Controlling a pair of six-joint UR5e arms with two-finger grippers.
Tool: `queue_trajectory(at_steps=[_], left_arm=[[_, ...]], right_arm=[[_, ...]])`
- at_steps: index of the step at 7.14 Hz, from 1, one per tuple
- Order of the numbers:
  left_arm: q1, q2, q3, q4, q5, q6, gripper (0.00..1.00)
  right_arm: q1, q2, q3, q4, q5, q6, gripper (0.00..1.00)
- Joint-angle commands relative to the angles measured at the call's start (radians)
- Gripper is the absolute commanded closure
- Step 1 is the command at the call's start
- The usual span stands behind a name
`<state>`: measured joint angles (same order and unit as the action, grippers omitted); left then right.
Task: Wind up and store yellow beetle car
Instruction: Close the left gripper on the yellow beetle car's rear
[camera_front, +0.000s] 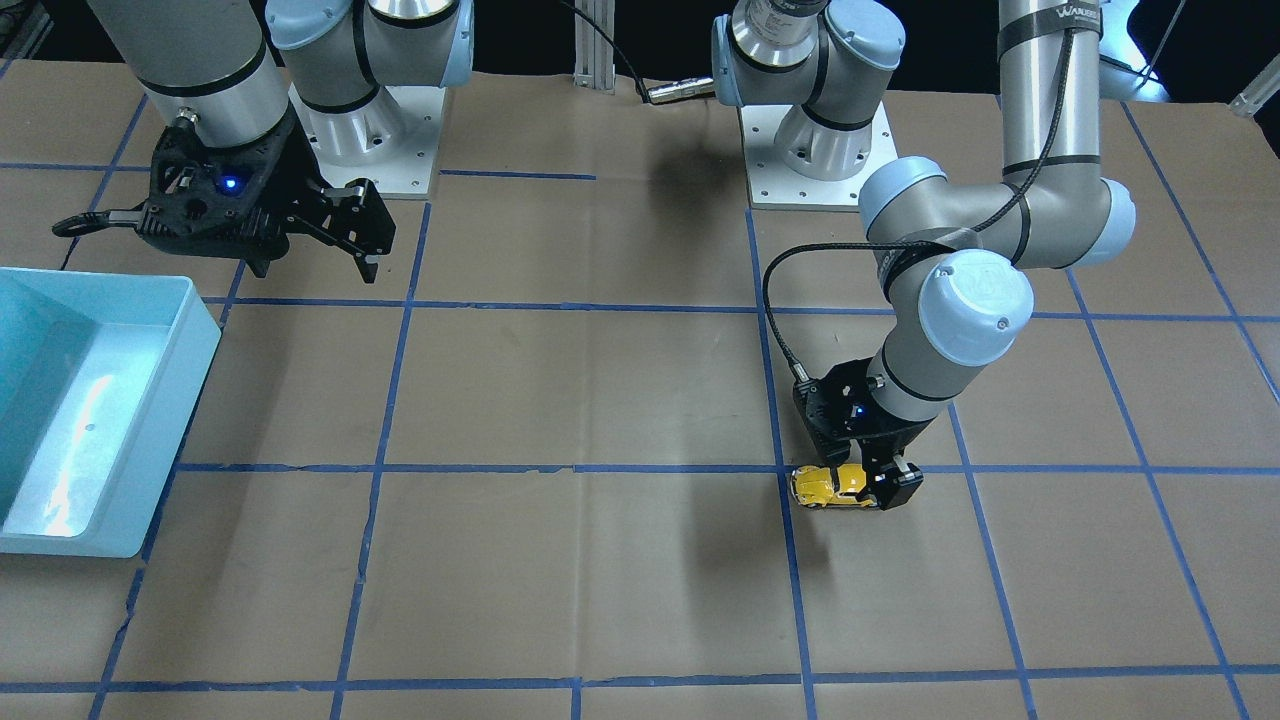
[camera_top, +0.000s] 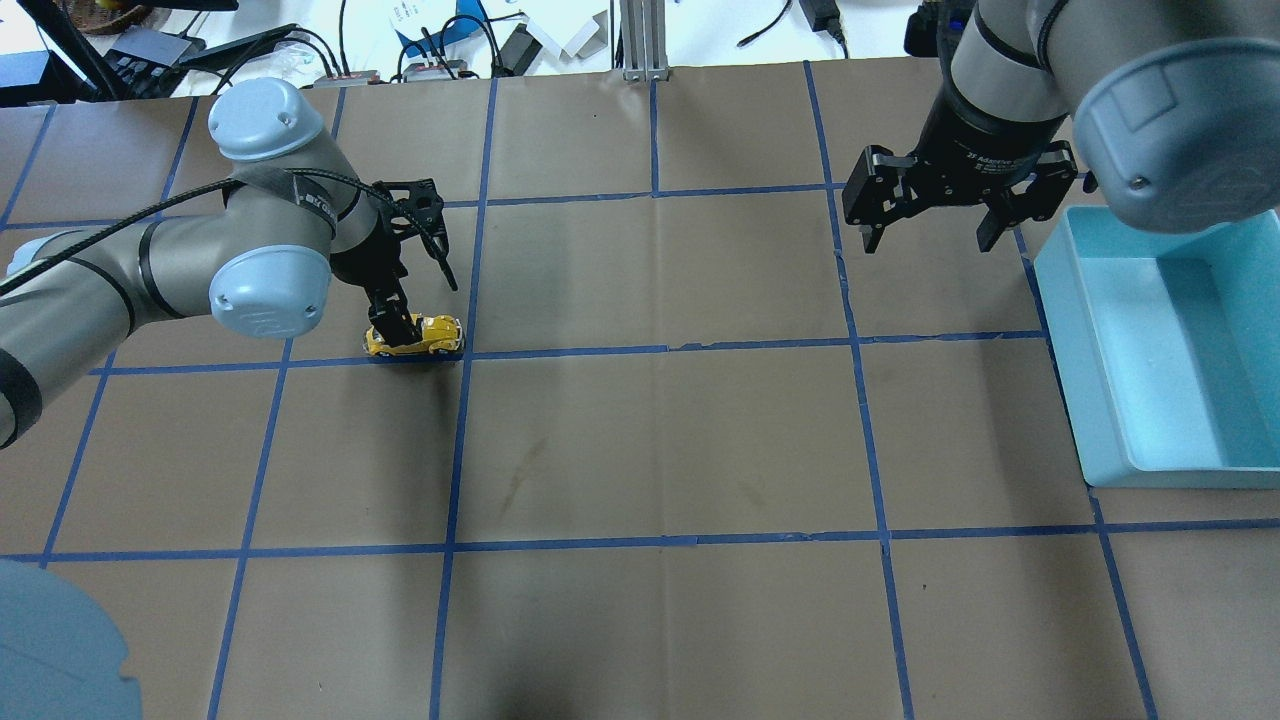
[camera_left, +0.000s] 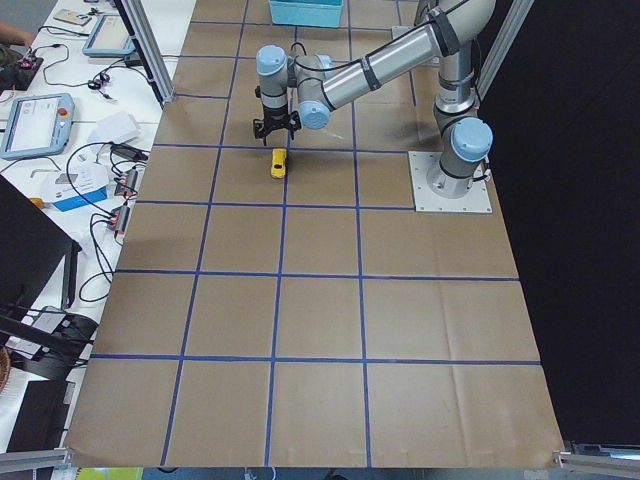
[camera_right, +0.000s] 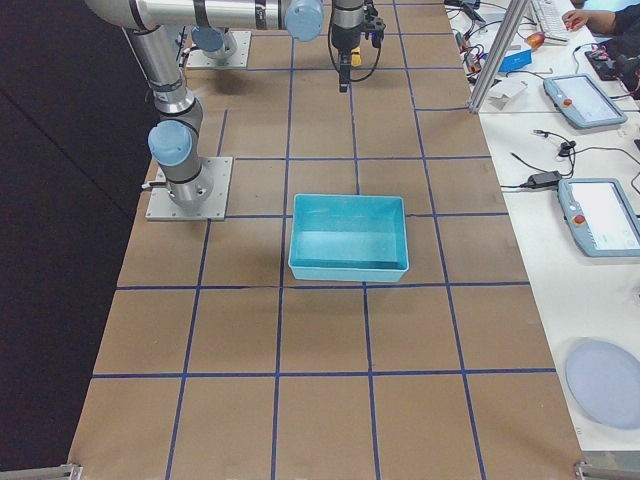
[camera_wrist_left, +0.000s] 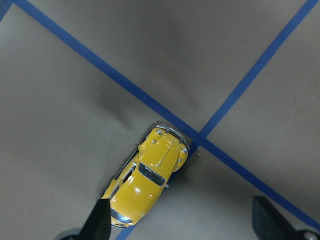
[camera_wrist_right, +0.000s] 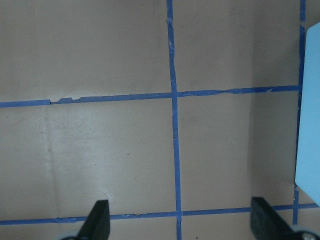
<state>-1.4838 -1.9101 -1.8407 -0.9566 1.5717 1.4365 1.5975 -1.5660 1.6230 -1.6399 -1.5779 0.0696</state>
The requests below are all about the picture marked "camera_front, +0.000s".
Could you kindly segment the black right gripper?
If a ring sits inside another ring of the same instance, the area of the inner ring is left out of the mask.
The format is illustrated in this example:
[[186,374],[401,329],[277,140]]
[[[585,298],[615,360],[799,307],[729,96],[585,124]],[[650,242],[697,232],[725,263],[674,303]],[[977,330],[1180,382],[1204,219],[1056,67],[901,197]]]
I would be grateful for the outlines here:
[[396,222],[372,179],[326,187],[294,110],[264,137],[205,143],[204,124],[180,108],[154,150],[148,196],[134,232],[164,252],[243,260],[259,277],[302,232],[352,256],[364,283],[390,254]]

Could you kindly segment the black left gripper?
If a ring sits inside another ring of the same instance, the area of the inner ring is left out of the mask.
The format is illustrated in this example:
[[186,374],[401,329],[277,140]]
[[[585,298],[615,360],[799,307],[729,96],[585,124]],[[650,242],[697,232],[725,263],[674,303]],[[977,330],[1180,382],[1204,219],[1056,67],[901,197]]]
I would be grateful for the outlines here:
[[923,484],[924,473],[905,459],[905,448],[931,423],[908,419],[883,407],[879,389],[895,389],[887,372],[869,375],[870,359],[841,363],[813,378],[794,360],[794,404],[815,448],[818,464],[836,468],[860,450],[865,493],[879,510],[905,505]]

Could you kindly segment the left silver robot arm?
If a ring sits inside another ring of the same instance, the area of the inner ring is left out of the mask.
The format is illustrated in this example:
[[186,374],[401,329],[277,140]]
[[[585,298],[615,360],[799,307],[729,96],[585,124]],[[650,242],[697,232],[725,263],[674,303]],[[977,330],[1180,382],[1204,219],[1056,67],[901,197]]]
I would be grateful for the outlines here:
[[[1002,1],[995,55],[1002,178],[956,184],[929,158],[872,172],[858,195],[895,325],[869,357],[808,374],[780,351],[818,462],[791,475],[796,502],[895,509],[922,486],[908,446],[1030,320],[1027,270],[1106,263],[1130,242],[1135,204],[1100,169],[1097,1]],[[841,181],[859,167],[906,46],[878,1],[740,1],[713,24],[713,81],[732,108],[782,104],[786,165]]]

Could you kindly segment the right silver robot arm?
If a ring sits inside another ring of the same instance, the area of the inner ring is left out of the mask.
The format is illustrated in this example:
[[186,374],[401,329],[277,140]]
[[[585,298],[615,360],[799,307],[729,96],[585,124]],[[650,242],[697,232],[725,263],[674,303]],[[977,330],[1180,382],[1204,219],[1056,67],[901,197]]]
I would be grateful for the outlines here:
[[471,1],[93,1],[160,111],[147,197],[55,224],[133,231],[174,255],[265,277],[291,236],[390,254],[388,199],[424,199],[448,88],[474,68]]

